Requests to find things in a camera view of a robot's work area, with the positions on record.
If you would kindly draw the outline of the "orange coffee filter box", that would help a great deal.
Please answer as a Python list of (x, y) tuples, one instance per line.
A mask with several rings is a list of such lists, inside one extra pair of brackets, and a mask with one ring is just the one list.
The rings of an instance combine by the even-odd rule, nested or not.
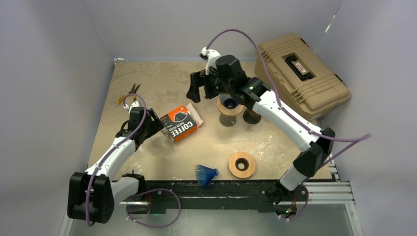
[(160, 120), (163, 124), (161, 132), (172, 142), (178, 142), (192, 134), (204, 122), (191, 103), (177, 107)]

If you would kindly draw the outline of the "grey glass carafe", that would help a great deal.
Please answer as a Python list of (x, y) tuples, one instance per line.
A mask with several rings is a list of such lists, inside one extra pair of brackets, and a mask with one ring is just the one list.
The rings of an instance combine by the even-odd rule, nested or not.
[(231, 127), (236, 124), (237, 118), (236, 116), (227, 116), (225, 114), (219, 115), (219, 122), (221, 125), (225, 127)]

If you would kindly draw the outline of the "red black coffee carafe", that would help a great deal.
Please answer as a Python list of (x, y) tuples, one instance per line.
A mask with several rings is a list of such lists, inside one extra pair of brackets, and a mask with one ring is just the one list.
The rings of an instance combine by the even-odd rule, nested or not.
[(248, 124), (257, 124), (260, 122), (262, 116), (260, 114), (257, 114), (256, 112), (246, 109), (243, 113), (243, 119)]

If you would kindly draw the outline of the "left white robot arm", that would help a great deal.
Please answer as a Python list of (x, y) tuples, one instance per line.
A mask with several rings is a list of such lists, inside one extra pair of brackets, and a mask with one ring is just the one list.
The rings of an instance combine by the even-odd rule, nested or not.
[(121, 180), (113, 179), (124, 162), (140, 145), (163, 129), (163, 124), (152, 108), (133, 107), (109, 149), (90, 168), (75, 172), (69, 179), (67, 216), (86, 221), (88, 225), (107, 223), (114, 206), (127, 197), (134, 201), (145, 198), (144, 177), (125, 174)]

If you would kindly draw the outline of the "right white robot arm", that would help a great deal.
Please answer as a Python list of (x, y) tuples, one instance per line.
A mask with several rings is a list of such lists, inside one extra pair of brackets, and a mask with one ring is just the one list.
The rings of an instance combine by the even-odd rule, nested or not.
[(191, 73), (190, 88), (186, 94), (188, 99), (199, 103), (200, 87), (204, 87), (206, 99), (227, 94), (238, 104), (272, 122), (300, 150), (300, 154), (276, 187), (280, 199), (290, 199), (296, 188), (313, 177), (330, 155), (333, 142), (323, 138), (323, 135), (334, 137), (334, 131), (312, 124), (277, 99), (276, 92), (268, 84), (259, 78), (246, 75), (236, 57), (221, 56), (217, 52), (200, 53), (200, 57), (206, 61), (206, 67)]

